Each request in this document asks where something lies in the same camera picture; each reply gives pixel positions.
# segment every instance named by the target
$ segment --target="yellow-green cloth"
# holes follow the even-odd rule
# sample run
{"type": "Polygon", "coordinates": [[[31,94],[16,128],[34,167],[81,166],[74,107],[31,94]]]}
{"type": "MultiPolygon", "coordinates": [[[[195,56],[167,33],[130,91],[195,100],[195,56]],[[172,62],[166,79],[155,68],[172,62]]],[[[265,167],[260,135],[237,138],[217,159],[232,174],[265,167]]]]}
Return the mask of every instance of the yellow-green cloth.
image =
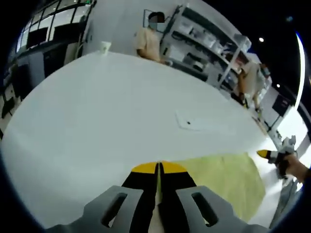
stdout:
{"type": "Polygon", "coordinates": [[[253,160],[244,154],[220,154],[175,161],[197,186],[204,185],[231,203],[237,216],[248,222],[256,213],[265,187],[253,160]]]}

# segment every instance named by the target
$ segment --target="shelving unit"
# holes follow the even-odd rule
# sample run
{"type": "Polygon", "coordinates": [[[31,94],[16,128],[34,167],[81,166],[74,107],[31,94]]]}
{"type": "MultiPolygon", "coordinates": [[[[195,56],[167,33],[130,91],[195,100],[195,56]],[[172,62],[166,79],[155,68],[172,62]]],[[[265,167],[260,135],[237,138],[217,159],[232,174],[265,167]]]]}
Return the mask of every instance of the shelving unit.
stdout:
{"type": "MultiPolygon", "coordinates": [[[[194,70],[196,73],[200,73],[203,76],[207,76],[204,72],[200,72],[191,65],[186,64],[181,61],[176,61],[173,57],[167,56],[167,52],[169,51],[171,46],[180,47],[180,43],[183,43],[185,46],[191,47],[191,54],[200,53],[202,61],[205,63],[219,63],[222,67],[222,76],[218,80],[218,83],[214,85],[216,88],[221,88],[223,81],[226,81],[226,77],[230,74],[234,74],[234,76],[238,75],[238,71],[234,68],[233,64],[237,57],[243,60],[245,63],[248,62],[248,58],[244,52],[241,51],[242,46],[244,45],[243,41],[241,44],[238,44],[233,38],[231,38],[228,34],[226,34],[223,30],[221,30],[217,25],[203,17],[196,11],[186,7],[186,6],[178,6],[171,18],[171,21],[166,28],[162,40],[161,40],[161,48],[160,52],[163,56],[166,56],[168,59],[172,60],[175,63],[178,63],[178,67],[184,66],[185,69],[194,70]],[[181,22],[188,21],[193,24],[194,28],[200,28],[201,31],[208,31],[213,34],[220,45],[225,46],[228,45],[230,47],[230,51],[232,51],[233,55],[231,61],[227,60],[224,56],[217,53],[213,48],[207,46],[202,39],[196,38],[192,34],[185,33],[179,29],[181,22]]],[[[183,48],[181,50],[185,51],[185,56],[189,53],[188,49],[183,48]]]]}

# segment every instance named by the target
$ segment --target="dark ceiling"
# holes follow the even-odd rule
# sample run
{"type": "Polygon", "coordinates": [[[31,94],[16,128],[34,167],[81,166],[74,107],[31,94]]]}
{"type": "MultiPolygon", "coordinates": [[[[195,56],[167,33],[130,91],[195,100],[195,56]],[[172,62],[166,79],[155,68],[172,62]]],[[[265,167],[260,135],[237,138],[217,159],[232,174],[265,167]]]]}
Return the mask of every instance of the dark ceiling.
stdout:
{"type": "MultiPolygon", "coordinates": [[[[270,71],[274,85],[281,85],[280,93],[288,96],[287,88],[297,95],[300,81],[300,55],[295,32],[300,34],[307,57],[311,52],[308,32],[310,10],[306,3],[288,1],[204,0],[224,15],[236,28],[252,41],[256,53],[270,71]]],[[[308,100],[311,86],[305,82],[303,104],[311,110],[308,100]]]]}

